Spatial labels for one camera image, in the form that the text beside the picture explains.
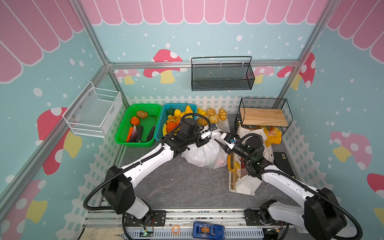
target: beige cloth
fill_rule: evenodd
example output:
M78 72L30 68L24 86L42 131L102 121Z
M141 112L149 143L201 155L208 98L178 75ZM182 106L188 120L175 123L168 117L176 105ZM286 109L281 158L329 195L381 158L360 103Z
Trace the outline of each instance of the beige cloth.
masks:
M85 227L83 234L78 240L124 240L121 236L124 231L122 227L116 228L91 228Z

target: blue basket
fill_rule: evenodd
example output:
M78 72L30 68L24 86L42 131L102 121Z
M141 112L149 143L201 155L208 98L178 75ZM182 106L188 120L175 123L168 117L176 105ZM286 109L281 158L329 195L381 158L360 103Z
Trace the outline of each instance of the blue basket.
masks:
M163 135L163 126L164 123L168 120L168 115L166 114L166 111L170 108L174 108L175 110L178 109L181 112L185 111L185 108L189 105L194 113L197 113L197 106L195 104L191 103L166 103L163 106L163 110L161 111L160 117L159 117L159 123L157 125L157 132L155 135L156 141L159 141L160 138L164 137Z

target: white wire basket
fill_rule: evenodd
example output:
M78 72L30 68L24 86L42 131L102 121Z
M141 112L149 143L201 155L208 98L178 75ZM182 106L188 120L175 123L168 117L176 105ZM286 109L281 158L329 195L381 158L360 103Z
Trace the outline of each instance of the white wire basket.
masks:
M121 106L120 92L95 88L89 82L63 118L74 134L105 137Z

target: carrot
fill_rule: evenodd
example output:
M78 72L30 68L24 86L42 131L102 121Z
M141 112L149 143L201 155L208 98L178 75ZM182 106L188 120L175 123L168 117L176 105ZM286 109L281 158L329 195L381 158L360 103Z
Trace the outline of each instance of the carrot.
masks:
M129 142L129 139L131 138L132 132L133 132L133 127L130 127L129 132L128 132L128 137L127 137L127 140L125 142Z

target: white plastic bag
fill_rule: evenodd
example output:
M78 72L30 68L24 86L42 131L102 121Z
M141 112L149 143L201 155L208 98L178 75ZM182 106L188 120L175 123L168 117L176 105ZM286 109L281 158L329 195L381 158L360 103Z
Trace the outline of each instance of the white plastic bag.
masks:
M215 169L226 166L228 155L214 140L216 138L222 141L220 135L221 134L218 131L214 131L207 144L201 147L197 147L196 144L189 145L188 147L190 150L185 150L181 156L184 157L187 162L198 167Z

